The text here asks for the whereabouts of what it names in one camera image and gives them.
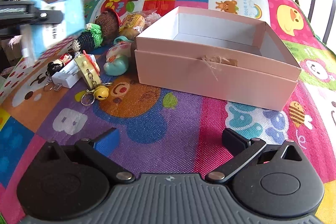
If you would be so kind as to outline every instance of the yellow duck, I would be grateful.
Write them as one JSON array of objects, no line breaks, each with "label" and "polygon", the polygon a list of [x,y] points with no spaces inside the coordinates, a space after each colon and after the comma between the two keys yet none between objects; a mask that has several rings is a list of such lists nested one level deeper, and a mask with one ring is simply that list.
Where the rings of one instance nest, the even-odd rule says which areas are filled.
[{"label": "yellow duck", "polygon": [[294,30],[303,29],[303,18],[293,7],[288,5],[280,5],[277,11],[278,22],[281,29],[286,33],[295,36]]}]

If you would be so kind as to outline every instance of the ridged gray surface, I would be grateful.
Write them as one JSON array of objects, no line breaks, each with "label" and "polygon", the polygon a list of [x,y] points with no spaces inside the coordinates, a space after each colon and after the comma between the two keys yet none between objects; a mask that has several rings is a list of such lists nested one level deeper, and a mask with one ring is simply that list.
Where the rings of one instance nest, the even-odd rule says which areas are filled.
[{"label": "ridged gray surface", "polygon": [[314,216],[293,221],[263,219],[241,208],[226,187],[209,184],[198,174],[142,174],[118,185],[104,203],[86,216],[63,222],[30,216],[23,224],[321,224]]}]

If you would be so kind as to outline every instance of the pink box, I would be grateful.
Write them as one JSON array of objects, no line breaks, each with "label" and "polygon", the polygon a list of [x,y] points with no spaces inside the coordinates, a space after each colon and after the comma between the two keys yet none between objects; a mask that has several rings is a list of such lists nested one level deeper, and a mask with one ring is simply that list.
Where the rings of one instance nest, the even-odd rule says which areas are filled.
[{"label": "pink box", "polygon": [[301,72],[266,22],[215,10],[177,7],[138,35],[136,46],[142,84],[278,111]]}]

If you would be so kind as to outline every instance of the blue and white package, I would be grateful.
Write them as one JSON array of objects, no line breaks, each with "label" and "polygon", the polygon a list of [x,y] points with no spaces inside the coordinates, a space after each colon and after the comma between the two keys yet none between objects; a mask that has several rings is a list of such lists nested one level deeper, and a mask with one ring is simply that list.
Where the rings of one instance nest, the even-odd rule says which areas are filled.
[{"label": "blue and white package", "polygon": [[20,27],[22,34],[22,56],[26,65],[32,66],[48,49],[67,37],[77,38],[85,29],[84,0],[57,0],[46,3],[43,0],[29,0],[40,10],[60,10],[63,20],[60,24],[26,24]]}]

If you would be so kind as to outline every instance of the plastic wrapper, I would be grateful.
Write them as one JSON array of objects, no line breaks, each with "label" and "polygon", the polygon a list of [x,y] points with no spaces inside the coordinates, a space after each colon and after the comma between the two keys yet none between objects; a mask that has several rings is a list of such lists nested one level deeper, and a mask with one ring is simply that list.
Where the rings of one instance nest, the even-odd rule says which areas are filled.
[{"label": "plastic wrapper", "polygon": [[26,65],[32,66],[47,50],[66,38],[77,38],[85,29],[84,0],[58,0],[46,3],[29,0],[40,10],[60,10],[63,20],[59,24],[21,25],[21,50]]},{"label": "plastic wrapper", "polygon": [[156,10],[140,11],[127,15],[119,27],[119,35],[134,40],[143,30],[152,25],[161,16]]}]

